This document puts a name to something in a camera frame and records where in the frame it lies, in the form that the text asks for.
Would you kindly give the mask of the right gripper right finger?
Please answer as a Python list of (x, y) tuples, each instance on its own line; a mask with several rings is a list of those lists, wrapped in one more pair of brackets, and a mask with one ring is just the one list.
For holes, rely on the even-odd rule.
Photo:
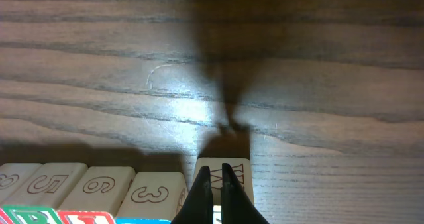
[(222, 164), (221, 188), (222, 224), (269, 224), (243, 190), (231, 166)]

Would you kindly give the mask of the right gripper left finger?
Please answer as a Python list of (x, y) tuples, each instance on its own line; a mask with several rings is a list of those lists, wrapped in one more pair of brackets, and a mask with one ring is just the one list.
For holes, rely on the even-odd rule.
[(193, 182), (187, 198), (171, 224), (212, 224), (213, 193), (210, 169), (202, 166)]

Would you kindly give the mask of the yellow S block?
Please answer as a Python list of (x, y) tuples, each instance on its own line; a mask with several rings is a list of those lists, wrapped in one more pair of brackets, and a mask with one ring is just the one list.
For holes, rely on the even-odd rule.
[(213, 224), (221, 224), (221, 187), (222, 187), (222, 163), (227, 163), (233, 169), (245, 193), (254, 203), (252, 185), (252, 170), (249, 159), (246, 158), (198, 158), (195, 165), (194, 178), (197, 177), (200, 168), (208, 166), (210, 169), (211, 190), (213, 193)]

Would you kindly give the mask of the blue P block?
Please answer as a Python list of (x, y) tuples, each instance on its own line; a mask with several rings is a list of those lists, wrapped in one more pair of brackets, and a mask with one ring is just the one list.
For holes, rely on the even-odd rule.
[(116, 217), (171, 221), (182, 208), (187, 194), (181, 172), (139, 172)]

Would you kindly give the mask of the red I block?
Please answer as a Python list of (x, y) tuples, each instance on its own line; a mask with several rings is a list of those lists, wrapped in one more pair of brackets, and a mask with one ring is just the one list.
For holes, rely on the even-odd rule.
[(114, 224), (135, 171), (129, 166), (93, 166), (65, 198), (58, 215), (65, 224)]

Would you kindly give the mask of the green R block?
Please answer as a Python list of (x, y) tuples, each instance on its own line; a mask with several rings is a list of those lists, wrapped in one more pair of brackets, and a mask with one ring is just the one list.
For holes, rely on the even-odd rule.
[(61, 223), (56, 210), (87, 171), (84, 163), (47, 163), (10, 198), (2, 210), (13, 223)]

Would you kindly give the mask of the red U block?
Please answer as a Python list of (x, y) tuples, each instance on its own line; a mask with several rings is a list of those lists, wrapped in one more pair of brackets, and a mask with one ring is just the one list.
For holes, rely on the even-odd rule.
[(41, 163), (6, 163), (1, 165), (1, 223), (38, 223), (37, 215), (16, 215), (10, 205), (30, 205), (28, 185), (35, 179)]

